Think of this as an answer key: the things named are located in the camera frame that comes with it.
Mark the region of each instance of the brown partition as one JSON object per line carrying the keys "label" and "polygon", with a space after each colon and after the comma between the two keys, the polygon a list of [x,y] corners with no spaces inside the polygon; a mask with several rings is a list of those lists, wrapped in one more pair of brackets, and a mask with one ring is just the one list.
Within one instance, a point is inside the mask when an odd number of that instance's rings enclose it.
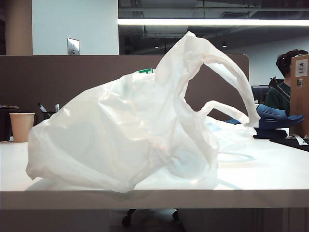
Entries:
{"label": "brown partition", "polygon": [[[229,56],[248,77],[248,58],[242,54]],[[35,112],[40,122],[43,117],[38,102],[54,111],[56,103],[61,107],[88,88],[137,70],[155,68],[161,58],[162,55],[0,56],[0,105],[16,105],[21,111]],[[189,82],[185,98],[194,110],[217,100],[246,113],[236,89],[205,65]],[[211,116],[229,119],[217,111]]]}

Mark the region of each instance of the fluorescent light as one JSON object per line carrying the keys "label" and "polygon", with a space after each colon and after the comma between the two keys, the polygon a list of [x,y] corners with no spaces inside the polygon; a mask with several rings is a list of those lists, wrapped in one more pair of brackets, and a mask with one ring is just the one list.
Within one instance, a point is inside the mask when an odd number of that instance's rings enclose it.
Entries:
{"label": "fluorescent light", "polygon": [[303,19],[173,19],[173,18],[119,18],[119,25],[166,26],[309,26]]}

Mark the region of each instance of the monitor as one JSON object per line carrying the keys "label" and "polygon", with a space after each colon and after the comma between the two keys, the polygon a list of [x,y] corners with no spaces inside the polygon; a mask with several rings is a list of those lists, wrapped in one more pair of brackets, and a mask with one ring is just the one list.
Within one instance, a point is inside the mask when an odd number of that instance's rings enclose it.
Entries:
{"label": "monitor", "polygon": [[270,90],[268,85],[251,86],[254,100],[257,100],[259,104],[264,104],[266,94]]}

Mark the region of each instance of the green shirt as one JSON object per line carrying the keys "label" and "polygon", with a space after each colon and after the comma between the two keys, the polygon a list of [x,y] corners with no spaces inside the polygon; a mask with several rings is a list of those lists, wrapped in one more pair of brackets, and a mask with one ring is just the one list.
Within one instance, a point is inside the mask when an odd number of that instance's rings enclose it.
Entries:
{"label": "green shirt", "polygon": [[[286,92],[289,96],[291,95],[291,87],[282,82],[278,85],[284,92]],[[290,103],[274,88],[268,91],[265,105],[271,108],[285,110],[287,116],[290,115]]]}

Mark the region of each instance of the person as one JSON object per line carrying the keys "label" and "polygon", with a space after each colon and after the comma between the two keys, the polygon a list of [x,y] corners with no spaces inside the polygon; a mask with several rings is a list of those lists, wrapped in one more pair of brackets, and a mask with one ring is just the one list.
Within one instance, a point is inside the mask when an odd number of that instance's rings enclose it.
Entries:
{"label": "person", "polygon": [[[299,54],[308,54],[305,50],[292,50],[278,56],[276,65],[284,77],[284,82],[278,86],[289,96],[291,95],[291,62],[292,57]],[[271,89],[266,96],[265,105],[271,108],[285,110],[287,116],[290,115],[290,103],[275,89]]]}

